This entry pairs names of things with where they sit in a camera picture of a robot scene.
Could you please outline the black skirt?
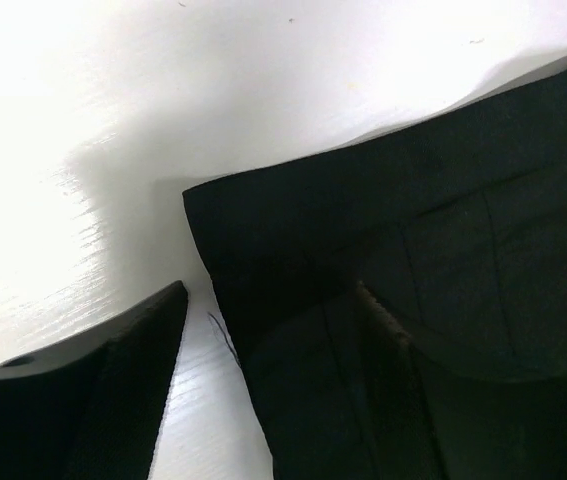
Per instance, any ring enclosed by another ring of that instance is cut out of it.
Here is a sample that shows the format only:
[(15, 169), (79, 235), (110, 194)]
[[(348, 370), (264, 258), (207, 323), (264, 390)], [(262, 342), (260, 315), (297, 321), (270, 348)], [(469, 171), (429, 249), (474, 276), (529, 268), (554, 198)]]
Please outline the black skirt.
[(277, 479), (386, 479), (358, 284), (449, 343), (567, 373), (567, 69), (183, 198)]

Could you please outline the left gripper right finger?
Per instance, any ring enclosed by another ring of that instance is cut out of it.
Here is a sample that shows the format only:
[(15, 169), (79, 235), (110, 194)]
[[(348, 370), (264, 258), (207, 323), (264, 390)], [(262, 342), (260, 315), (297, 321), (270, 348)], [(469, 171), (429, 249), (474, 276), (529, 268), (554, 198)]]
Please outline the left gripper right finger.
[(386, 479), (567, 479), (567, 373), (447, 342), (355, 289), (374, 448)]

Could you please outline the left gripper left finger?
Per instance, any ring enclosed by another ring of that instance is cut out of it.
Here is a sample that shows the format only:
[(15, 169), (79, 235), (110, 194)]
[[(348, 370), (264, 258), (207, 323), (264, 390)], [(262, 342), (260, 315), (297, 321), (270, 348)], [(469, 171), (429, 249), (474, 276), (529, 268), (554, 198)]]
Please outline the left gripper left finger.
[(0, 364), (0, 479), (146, 479), (187, 316), (180, 281)]

